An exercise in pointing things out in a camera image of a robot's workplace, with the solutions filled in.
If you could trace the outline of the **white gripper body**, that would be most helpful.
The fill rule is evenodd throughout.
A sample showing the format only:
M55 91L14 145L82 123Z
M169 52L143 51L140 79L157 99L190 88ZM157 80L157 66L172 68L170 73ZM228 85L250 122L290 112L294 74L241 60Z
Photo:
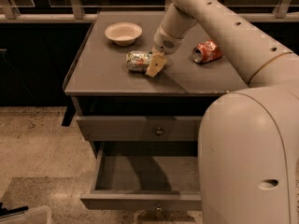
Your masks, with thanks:
M165 54L173 54L178 51L182 42L182 39L169 35L160 25L153 38L153 48Z

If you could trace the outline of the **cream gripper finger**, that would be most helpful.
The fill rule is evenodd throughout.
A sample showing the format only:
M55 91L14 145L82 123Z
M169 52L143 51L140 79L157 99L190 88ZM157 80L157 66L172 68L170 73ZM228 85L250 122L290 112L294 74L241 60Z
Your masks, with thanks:
M155 77L164 68L166 62L167 59L163 52L154 53L147 68L146 75Z

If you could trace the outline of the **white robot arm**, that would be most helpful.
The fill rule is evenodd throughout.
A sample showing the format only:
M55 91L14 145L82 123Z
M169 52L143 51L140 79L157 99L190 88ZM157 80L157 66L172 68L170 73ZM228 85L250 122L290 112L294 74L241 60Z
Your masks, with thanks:
M299 57L219 0L171 0L155 51L176 52L195 24L247 84L216 100L200 124L204 224L298 224Z

